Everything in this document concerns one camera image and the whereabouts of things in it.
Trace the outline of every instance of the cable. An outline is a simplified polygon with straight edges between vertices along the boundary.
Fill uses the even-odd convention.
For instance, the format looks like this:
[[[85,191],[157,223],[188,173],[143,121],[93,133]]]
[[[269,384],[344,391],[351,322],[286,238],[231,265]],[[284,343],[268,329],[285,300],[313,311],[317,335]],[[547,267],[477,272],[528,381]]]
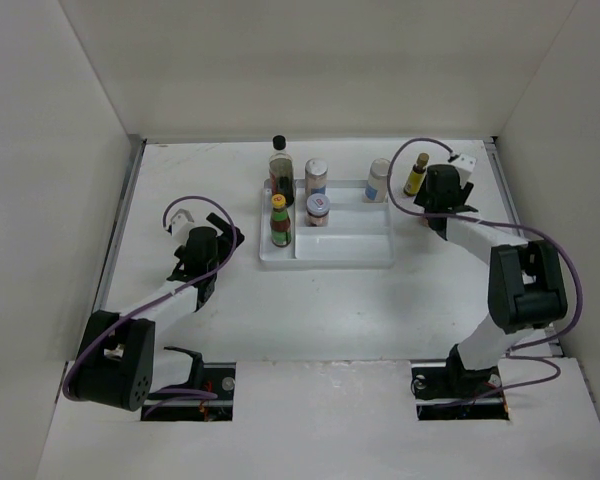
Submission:
[[[133,317],[135,317],[136,315],[139,315],[142,312],[145,312],[145,311],[149,310],[150,308],[153,308],[153,307],[155,307],[157,305],[160,305],[165,300],[168,300],[169,298],[171,298],[172,296],[176,295],[177,293],[180,293],[182,290],[184,290],[187,287],[190,287],[194,283],[198,283],[201,280],[205,280],[205,279],[207,279],[207,278],[215,275],[216,273],[218,273],[220,271],[220,269],[222,269],[229,262],[229,260],[231,260],[231,257],[233,256],[233,253],[236,251],[237,244],[238,244],[238,236],[237,236],[237,232],[236,232],[236,226],[234,225],[233,219],[231,218],[231,216],[229,215],[229,213],[224,208],[222,208],[222,206],[220,204],[218,204],[217,202],[211,200],[210,198],[203,197],[203,196],[200,196],[200,195],[187,195],[187,196],[184,196],[184,197],[177,198],[176,200],[174,200],[173,202],[171,202],[167,206],[167,208],[165,209],[164,214],[162,215],[162,226],[164,228],[166,228],[166,226],[167,226],[166,218],[167,218],[167,215],[169,214],[169,210],[171,210],[171,208],[173,208],[174,205],[177,205],[178,203],[183,202],[185,200],[201,200],[203,202],[210,203],[211,205],[213,205],[214,207],[216,207],[218,210],[220,210],[220,212],[222,212],[222,214],[225,216],[225,218],[229,222],[229,225],[231,226],[231,233],[233,235],[233,241],[231,243],[231,250],[229,250],[229,254],[227,255],[227,258],[225,258],[224,261],[220,265],[218,265],[216,268],[214,268],[210,272],[207,272],[204,275],[200,275],[199,277],[196,277],[193,280],[190,280],[187,283],[179,286],[173,292],[166,293],[166,294],[162,295],[161,297],[158,297],[155,300],[152,300],[152,301],[150,301],[150,302],[148,302],[148,303],[146,303],[146,304],[144,304],[144,305],[136,308],[135,310],[132,310],[128,314],[123,315],[118,320],[116,320],[109,328],[107,328],[104,332],[102,332],[100,335],[98,335],[98,337],[96,337],[96,339],[93,342],[91,342],[91,344],[89,344],[84,349],[84,351],[78,356],[78,358],[76,358],[76,361],[74,362],[73,366],[67,372],[67,376],[65,377],[64,383],[62,384],[62,393],[63,393],[63,395],[67,399],[72,400],[74,402],[81,401],[79,398],[77,398],[77,397],[75,397],[75,396],[73,396],[71,394],[71,391],[69,389],[69,385],[73,381],[74,377],[76,376],[76,374],[78,372],[78,369],[84,363],[84,361],[86,360],[86,358],[89,355],[91,355],[91,353],[93,353],[93,351],[96,348],[98,348],[98,346],[112,332],[114,332],[116,330],[116,328],[119,328],[121,325],[124,325],[126,322],[128,322],[131,319],[133,319]],[[198,392],[198,390],[189,390],[189,392]],[[154,393],[162,393],[162,390],[158,390],[157,392],[154,392]]]
[[[218,398],[218,395],[216,395],[213,392],[209,392],[207,390],[194,390],[190,388],[165,387],[153,393],[169,393],[171,395],[195,395],[197,397],[200,397],[200,400],[215,400],[216,398]]]
[[[522,356],[522,355],[516,355],[516,356],[509,356],[509,355],[507,355],[507,358],[510,358],[512,360],[534,360],[536,362],[541,362],[541,363],[544,363],[546,365],[549,365],[550,367],[553,367],[555,369],[555,373],[553,373],[553,375],[549,375],[548,377],[539,378],[537,380],[529,380],[527,382],[513,383],[511,385],[507,385],[506,387],[504,387],[504,386],[497,387],[497,388],[494,388],[492,390],[489,390],[488,392],[484,392],[484,393],[481,393],[480,395],[476,395],[475,397],[472,397],[472,398],[467,398],[467,399],[464,399],[464,400],[457,400],[455,402],[444,403],[442,405],[436,405],[436,408],[460,407],[462,405],[467,405],[468,403],[473,403],[476,400],[480,400],[481,398],[491,397],[493,395],[502,393],[505,390],[511,390],[512,388],[530,387],[531,385],[539,385],[540,383],[550,382],[552,380],[555,380],[556,378],[558,378],[562,374],[562,369],[560,368],[560,366],[556,365],[553,362],[550,362],[546,358],[541,358],[541,357],[527,357],[527,356]]]
[[[142,414],[142,419],[145,420],[149,416],[149,414],[151,412],[153,412],[157,408],[160,408],[161,406],[165,405],[166,403],[176,402],[176,401],[179,401],[179,400],[202,400],[202,401],[204,401],[204,400],[213,400],[213,398],[209,399],[209,398],[206,398],[206,397],[202,397],[202,396],[199,396],[199,395],[193,395],[193,394],[191,394],[191,395],[183,395],[181,397],[166,398],[166,399],[162,400],[161,402],[158,402],[155,405],[152,405],[151,407],[149,407],[147,409],[147,411]]]
[[[398,156],[402,153],[402,151],[405,148],[407,148],[409,145],[411,145],[412,143],[416,143],[416,142],[433,143],[435,145],[438,145],[438,146],[444,148],[447,152],[449,152],[449,154],[451,156],[453,156],[453,149],[451,149],[451,147],[449,147],[444,142],[441,142],[440,140],[436,140],[434,138],[417,137],[417,138],[412,138],[411,140],[408,140],[407,142],[405,142],[394,154],[393,159],[391,160],[391,163],[389,164],[389,172],[387,174],[387,191],[389,193],[389,198],[391,199],[391,203],[393,203],[393,205],[398,210],[406,213],[407,215],[412,215],[415,217],[455,218],[458,220],[464,220],[464,221],[472,222],[472,223],[481,223],[482,225],[486,225],[488,227],[514,228],[514,229],[524,230],[526,232],[533,233],[534,235],[537,235],[537,236],[543,238],[544,240],[546,240],[547,242],[549,242],[550,244],[552,244],[555,247],[555,249],[558,251],[560,256],[562,257],[564,262],[566,263],[567,268],[569,269],[571,278],[573,279],[573,284],[575,286],[575,295],[576,295],[576,306],[575,306],[575,309],[573,312],[573,318],[571,319],[571,321],[567,324],[567,326],[565,328],[563,328],[562,330],[560,330],[559,332],[557,332],[553,335],[550,335],[550,336],[545,337],[540,340],[534,340],[531,342],[525,342],[525,343],[521,343],[519,345],[515,345],[511,348],[511,350],[516,351],[516,350],[520,350],[522,348],[527,348],[527,347],[532,347],[534,345],[541,345],[543,343],[548,343],[548,342],[551,342],[553,340],[556,340],[556,339],[566,335],[571,330],[573,330],[576,327],[576,325],[578,324],[578,322],[580,321],[580,317],[582,316],[582,307],[584,304],[584,296],[582,293],[582,282],[580,281],[580,276],[578,275],[578,271],[576,270],[576,267],[575,267],[573,261],[571,260],[571,258],[569,257],[569,255],[567,254],[566,250],[558,242],[556,242],[553,238],[551,238],[549,235],[542,232],[541,230],[538,230],[537,228],[528,227],[526,225],[518,225],[515,223],[506,223],[506,222],[492,222],[489,220],[482,220],[482,219],[473,218],[473,217],[466,217],[463,215],[456,215],[454,213],[421,213],[421,212],[415,212],[413,210],[408,210],[408,209],[404,208],[402,205],[398,204],[398,201],[396,200],[395,196],[393,195],[393,191],[391,190],[391,176],[393,174],[393,167],[396,163],[396,160],[398,159]]]

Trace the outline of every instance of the white tray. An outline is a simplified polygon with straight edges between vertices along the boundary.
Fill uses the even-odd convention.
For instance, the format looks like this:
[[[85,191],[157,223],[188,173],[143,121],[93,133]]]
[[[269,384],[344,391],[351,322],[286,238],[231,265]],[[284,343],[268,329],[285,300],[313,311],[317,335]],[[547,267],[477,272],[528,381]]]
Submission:
[[[291,245],[271,242],[271,183],[262,190],[260,260],[272,270],[316,268],[389,268],[395,262],[388,203],[365,203],[364,180],[330,180],[329,225],[308,227],[304,180],[296,180],[296,200],[289,208]]]

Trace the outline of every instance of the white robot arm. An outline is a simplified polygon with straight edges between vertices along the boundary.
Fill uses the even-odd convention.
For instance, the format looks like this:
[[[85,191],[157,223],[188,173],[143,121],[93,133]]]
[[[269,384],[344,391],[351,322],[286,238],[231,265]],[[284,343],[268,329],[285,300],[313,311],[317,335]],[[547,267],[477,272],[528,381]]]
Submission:
[[[489,314],[465,340],[454,345],[445,367],[418,384],[417,398],[471,398],[497,372],[498,361],[535,329],[564,318],[567,300],[555,248],[480,224],[465,205],[473,185],[453,165],[427,170],[416,204],[431,214],[440,237],[465,248],[489,266]],[[471,216],[476,222],[453,218]],[[413,370],[414,378],[422,375]]]
[[[174,253],[178,262],[167,281],[138,304],[120,312],[99,310],[89,317],[78,355],[92,348],[95,339],[119,319],[172,293],[96,344],[68,384],[72,397],[134,411],[150,393],[163,387],[200,389],[202,355],[165,346],[161,336],[173,324],[202,308],[215,291],[217,273],[211,273],[232,251],[231,226],[213,213],[207,221],[221,234],[210,226],[194,226],[186,211],[176,212],[167,230],[180,244]],[[238,228],[235,235],[237,248],[244,235]]]

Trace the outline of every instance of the bottle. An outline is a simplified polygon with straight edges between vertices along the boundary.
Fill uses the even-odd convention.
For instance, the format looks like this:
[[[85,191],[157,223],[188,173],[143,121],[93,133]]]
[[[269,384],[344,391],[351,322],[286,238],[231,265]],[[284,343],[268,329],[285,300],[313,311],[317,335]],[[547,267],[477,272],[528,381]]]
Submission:
[[[304,166],[304,191],[307,199],[314,193],[327,193],[327,162],[312,158]]]
[[[271,240],[276,247],[286,247],[291,243],[291,219],[287,211],[284,195],[271,197]]]
[[[307,199],[307,225],[309,227],[325,227],[329,223],[331,202],[322,193],[314,193]]]
[[[378,158],[371,164],[367,186],[364,189],[364,201],[382,203],[387,197],[387,175],[391,163],[386,158]]]
[[[295,185],[293,183],[293,160],[285,152],[287,139],[282,135],[273,137],[273,148],[276,150],[269,159],[269,178],[274,195],[284,195],[287,206],[293,205]]]
[[[404,184],[403,192],[407,197],[413,197],[420,191],[424,174],[427,171],[427,163],[429,163],[429,155],[426,153],[418,155],[418,159],[409,173],[409,178],[407,178],[407,183]]]

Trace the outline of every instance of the jar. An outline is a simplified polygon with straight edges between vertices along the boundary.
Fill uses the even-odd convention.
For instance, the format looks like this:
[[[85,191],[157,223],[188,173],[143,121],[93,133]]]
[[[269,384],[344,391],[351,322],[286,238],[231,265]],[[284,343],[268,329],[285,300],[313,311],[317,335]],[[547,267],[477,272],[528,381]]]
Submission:
[[[387,198],[387,176],[391,163],[386,158],[373,161],[369,169],[367,186],[364,189],[364,201],[382,203]]]
[[[329,166],[322,158],[312,158],[304,166],[304,191],[309,198],[314,193],[327,193],[327,170]]]
[[[329,223],[329,209],[331,202],[322,193],[314,193],[307,199],[307,225],[310,227],[324,227]]]

